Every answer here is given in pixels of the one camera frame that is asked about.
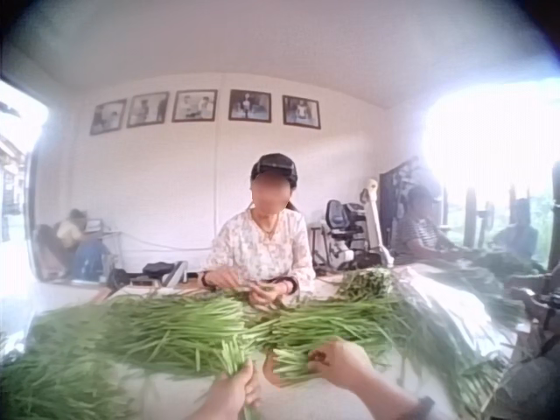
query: laptop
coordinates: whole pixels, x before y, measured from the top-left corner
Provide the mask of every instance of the laptop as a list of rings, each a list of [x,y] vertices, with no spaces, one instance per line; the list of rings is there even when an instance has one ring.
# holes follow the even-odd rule
[[[85,234],[96,234],[97,232],[103,231],[103,220],[101,219],[88,219],[86,228],[84,229]]]

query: blue jeans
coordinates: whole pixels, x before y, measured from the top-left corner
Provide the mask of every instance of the blue jeans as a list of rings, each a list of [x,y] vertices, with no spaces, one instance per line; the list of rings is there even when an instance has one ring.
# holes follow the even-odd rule
[[[103,274],[103,256],[109,250],[99,239],[90,239],[81,242],[72,262],[72,278],[98,282]]]

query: ceiling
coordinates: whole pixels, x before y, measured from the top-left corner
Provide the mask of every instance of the ceiling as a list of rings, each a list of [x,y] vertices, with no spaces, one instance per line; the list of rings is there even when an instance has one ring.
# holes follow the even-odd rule
[[[538,31],[497,0],[45,0],[11,42],[70,88],[249,73],[385,109],[450,86],[557,72]]]

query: framed photo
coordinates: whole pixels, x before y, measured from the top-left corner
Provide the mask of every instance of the framed photo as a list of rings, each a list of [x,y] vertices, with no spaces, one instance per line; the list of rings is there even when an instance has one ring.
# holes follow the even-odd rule
[[[284,124],[321,130],[319,101],[284,95],[282,104]]]
[[[270,94],[232,89],[229,95],[229,119],[270,123]]]
[[[175,95],[172,121],[214,121],[217,99],[217,90],[179,90]]]
[[[120,130],[123,125],[125,108],[126,99],[105,102],[101,105],[97,105],[95,107],[94,119],[91,122],[89,134],[91,136],[95,136],[97,134]]]
[[[128,128],[143,125],[163,124],[169,92],[155,94],[139,94],[130,103]]]

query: white blouse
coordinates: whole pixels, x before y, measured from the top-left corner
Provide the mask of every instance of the white blouse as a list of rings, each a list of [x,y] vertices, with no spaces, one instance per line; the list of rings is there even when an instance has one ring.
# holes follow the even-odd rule
[[[301,291],[312,291],[315,271],[304,216],[284,209],[269,238],[255,223],[250,210],[226,222],[213,241],[205,270],[232,267],[247,281],[292,277]]]

